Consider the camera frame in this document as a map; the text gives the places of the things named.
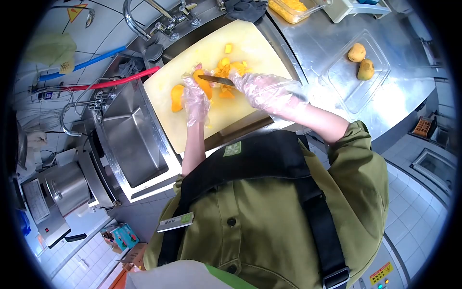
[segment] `white cutting board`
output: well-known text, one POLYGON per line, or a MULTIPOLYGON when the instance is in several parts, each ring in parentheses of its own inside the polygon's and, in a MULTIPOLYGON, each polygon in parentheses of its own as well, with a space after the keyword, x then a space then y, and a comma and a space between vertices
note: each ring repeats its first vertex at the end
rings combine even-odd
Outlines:
MULTIPOLYGON (((172 112, 170 91, 173 86, 183 84, 181 75, 191 72, 202 62, 203 68, 212 70, 223 57, 230 62, 246 61, 253 73, 276 74, 292 79, 276 52, 251 22, 235 20, 201 39, 144 82, 144 88, 152 107, 177 154, 184 152, 186 145, 186 112, 172 112), (232 52, 225 53, 225 45, 232 44, 232 52)), ((209 125, 204 128, 204 138, 217 133, 228 125, 254 112, 245 96, 233 90, 234 99, 220 98, 220 88, 213 89, 208 113, 209 125)))

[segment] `clear plastic tray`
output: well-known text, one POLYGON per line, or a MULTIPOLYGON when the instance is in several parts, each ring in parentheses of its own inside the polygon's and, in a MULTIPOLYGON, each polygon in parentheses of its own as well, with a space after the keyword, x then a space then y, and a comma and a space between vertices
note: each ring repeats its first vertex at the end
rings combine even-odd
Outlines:
POLYGON ((281 0, 268 0, 270 8, 292 24, 298 23, 312 13, 332 5, 332 0, 300 0, 300 2, 305 5, 307 10, 299 11, 292 9, 281 0))
POLYGON ((347 112, 350 121, 358 119, 361 111, 371 101, 376 90, 390 73, 391 66, 377 42, 364 29, 353 38, 345 47, 332 59, 331 64, 323 70, 321 78, 336 92, 340 104, 347 112), (374 76, 367 81, 357 78, 359 62, 348 59, 348 51, 355 43, 361 43, 366 49, 366 58, 374 63, 374 76))

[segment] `stainless steel counter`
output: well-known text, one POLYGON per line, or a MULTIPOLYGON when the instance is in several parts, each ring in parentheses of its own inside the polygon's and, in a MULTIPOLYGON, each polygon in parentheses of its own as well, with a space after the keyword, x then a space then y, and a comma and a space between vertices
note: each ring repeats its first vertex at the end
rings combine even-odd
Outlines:
POLYGON ((268 11, 313 86, 311 103, 345 118, 338 96, 322 85, 320 74, 363 29, 374 37, 391 71, 357 117, 366 124, 373 140, 409 115, 435 88, 432 69, 420 42, 413 36, 407 20, 393 13, 380 20, 369 14, 348 15, 334 24, 321 10, 293 25, 271 9, 268 11))

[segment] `gray cloth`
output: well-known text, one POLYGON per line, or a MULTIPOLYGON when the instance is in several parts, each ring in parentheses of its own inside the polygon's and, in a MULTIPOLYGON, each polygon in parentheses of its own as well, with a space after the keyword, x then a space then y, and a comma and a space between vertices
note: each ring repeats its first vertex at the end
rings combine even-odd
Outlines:
POLYGON ((266 12, 268 2, 254 0, 227 0, 225 2, 226 17, 231 20, 244 20, 249 22, 255 22, 260 19, 266 12))
POLYGON ((127 77, 133 74, 137 74, 144 68, 142 60, 131 59, 129 62, 119 64, 119 76, 127 77))

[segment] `green logo patch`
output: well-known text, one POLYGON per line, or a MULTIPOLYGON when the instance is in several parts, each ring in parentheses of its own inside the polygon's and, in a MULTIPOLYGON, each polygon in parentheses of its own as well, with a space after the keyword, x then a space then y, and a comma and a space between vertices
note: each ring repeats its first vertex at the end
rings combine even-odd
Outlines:
POLYGON ((223 156, 227 157, 230 155, 235 155, 235 154, 240 154, 240 153, 241 153, 241 142, 238 141, 232 145, 225 147, 225 154, 223 156))
POLYGON ((187 223, 191 220, 191 214, 184 215, 181 217, 181 223, 187 223))

